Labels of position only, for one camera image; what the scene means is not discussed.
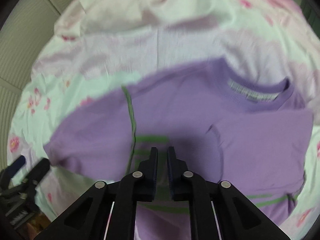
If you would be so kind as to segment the purple sweatshirt green print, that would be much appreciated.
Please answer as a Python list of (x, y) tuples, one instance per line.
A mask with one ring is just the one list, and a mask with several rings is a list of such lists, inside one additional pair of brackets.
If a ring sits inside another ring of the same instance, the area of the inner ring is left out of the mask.
[(170, 198), (166, 153), (205, 180), (227, 180), (275, 224), (304, 184), (313, 114), (289, 79), (258, 85), (224, 59), (163, 70), (70, 114), (44, 150), (52, 165), (119, 181), (159, 152), (156, 199), (137, 209), (136, 239), (189, 239), (186, 203)]

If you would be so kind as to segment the pink floral duvet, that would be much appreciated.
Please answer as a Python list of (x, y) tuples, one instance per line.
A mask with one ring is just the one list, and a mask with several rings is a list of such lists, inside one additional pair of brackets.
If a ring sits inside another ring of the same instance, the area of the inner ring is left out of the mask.
[[(17, 81), (30, 67), (4, 131), (7, 162), (26, 164), (19, 184), (41, 159), (58, 126), (78, 108), (163, 70), (224, 59), (240, 77), (258, 85), (289, 79), (313, 114), (296, 206), (278, 225), (302, 239), (319, 216), (319, 38), (293, 0), (73, 0), (55, 16), (53, 36), (36, 49), (25, 40), (44, 32), (43, 0), (22, 9), (20, 33), (1, 30), (1, 72)], [(36, 204), (54, 220), (96, 181), (52, 165), (37, 187)]]

